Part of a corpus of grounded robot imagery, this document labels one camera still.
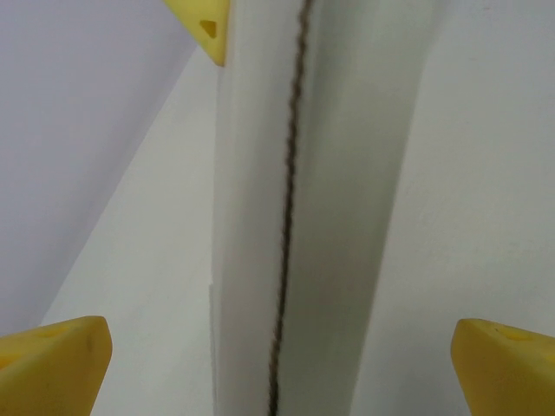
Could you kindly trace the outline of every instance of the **triangular hole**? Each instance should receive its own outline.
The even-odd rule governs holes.
[[[201,20],[200,27],[212,38],[216,39],[218,34],[218,24],[213,20]]]

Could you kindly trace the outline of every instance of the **yellow triangular piece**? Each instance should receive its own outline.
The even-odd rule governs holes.
[[[0,338],[0,414],[90,415],[111,355],[99,316]]]
[[[164,0],[202,49],[216,62],[225,63],[229,0]]]
[[[555,415],[555,339],[459,321],[451,357],[473,416]]]

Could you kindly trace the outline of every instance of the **yellow clamp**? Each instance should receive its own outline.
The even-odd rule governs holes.
[[[555,415],[555,339],[463,319],[451,357],[473,416]]]
[[[200,47],[219,66],[225,64],[230,0],[164,0]]]
[[[90,415],[111,355],[99,316],[0,338],[0,414]]]

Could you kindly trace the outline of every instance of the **yellow rubber pad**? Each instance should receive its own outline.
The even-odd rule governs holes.
[[[111,355],[98,316],[0,338],[0,415],[90,415]]]
[[[555,415],[555,339],[462,320],[451,357],[473,416]]]
[[[164,0],[202,49],[225,64],[229,0]]]

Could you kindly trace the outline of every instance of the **yellow plastic block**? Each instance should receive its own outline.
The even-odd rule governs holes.
[[[111,355],[99,316],[0,338],[0,415],[90,415]]]
[[[462,320],[451,357],[473,416],[555,415],[555,339]]]
[[[229,0],[164,0],[202,49],[218,64],[225,63]]]

